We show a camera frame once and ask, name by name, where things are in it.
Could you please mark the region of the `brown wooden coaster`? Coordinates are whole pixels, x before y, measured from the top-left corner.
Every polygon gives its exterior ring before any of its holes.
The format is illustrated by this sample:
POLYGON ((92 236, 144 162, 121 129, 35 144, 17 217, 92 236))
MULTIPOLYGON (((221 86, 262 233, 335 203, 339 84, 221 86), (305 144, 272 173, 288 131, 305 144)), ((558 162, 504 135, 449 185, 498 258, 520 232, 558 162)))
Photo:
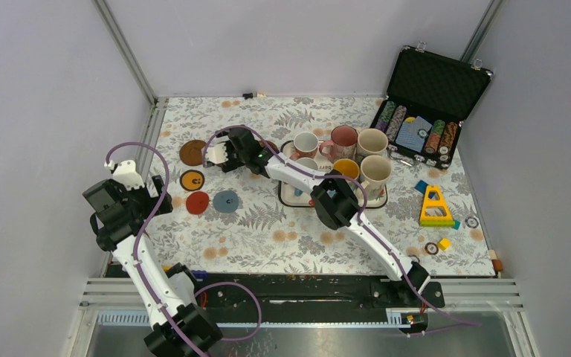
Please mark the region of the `brown wooden coaster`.
MULTIPOLYGON (((258 143, 261 147, 265 147, 265 143, 261 140, 258 140, 258 143)), ((272 141, 266 141, 266 143, 272 148, 273 151, 279 153, 280 149, 279 147, 272 141)))
POLYGON ((205 146, 206 142, 203 140, 191 140, 183 144, 179 150, 181 162, 190 167, 202 165, 202 150, 205 146))

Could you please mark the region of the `orange smiley coaster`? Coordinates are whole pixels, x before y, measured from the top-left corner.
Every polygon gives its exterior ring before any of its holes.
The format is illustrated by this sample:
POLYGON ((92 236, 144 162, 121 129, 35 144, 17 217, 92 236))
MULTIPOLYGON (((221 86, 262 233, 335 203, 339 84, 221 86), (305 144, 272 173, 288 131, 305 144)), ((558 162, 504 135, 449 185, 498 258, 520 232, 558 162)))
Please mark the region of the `orange smiley coaster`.
POLYGON ((187 170, 179 178, 181 187, 189 192, 200 190, 204 186, 204 174, 198 170, 187 170))

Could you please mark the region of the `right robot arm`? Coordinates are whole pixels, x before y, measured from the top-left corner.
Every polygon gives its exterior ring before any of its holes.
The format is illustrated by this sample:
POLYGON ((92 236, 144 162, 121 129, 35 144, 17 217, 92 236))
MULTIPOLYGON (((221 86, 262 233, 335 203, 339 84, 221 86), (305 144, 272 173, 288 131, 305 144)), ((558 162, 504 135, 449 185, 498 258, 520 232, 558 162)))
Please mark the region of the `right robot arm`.
POLYGON ((213 134, 202 150, 203 165, 219 165, 224 172, 246 167, 256 175, 302 190, 312 201, 318 219, 329 229, 348 230, 369 255, 384 267, 386 275, 398 281, 396 294, 401 303, 415 306, 426 296, 430 274, 419 263, 394 247, 368 220, 367 197, 358 201, 350 183, 364 188, 337 171, 323 173, 298 164, 277 152, 256 131, 228 126, 213 134))

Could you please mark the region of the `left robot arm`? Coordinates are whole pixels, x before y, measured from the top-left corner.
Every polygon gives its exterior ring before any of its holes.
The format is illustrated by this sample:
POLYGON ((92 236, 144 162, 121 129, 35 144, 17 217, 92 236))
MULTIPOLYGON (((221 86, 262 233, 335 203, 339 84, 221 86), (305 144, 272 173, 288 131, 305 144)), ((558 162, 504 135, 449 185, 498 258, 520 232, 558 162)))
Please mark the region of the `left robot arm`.
POLYGON ((83 197, 94 209, 91 228, 97 245, 122 265, 143 301, 152 328, 144 338, 148 350, 155 356, 206 356, 222 331, 197 304, 199 283, 183 264, 166 272, 141 231, 151 213, 172 211, 164 180, 154 176, 152 181, 156 196, 145 185, 135 188, 112 178, 87 189, 83 197))

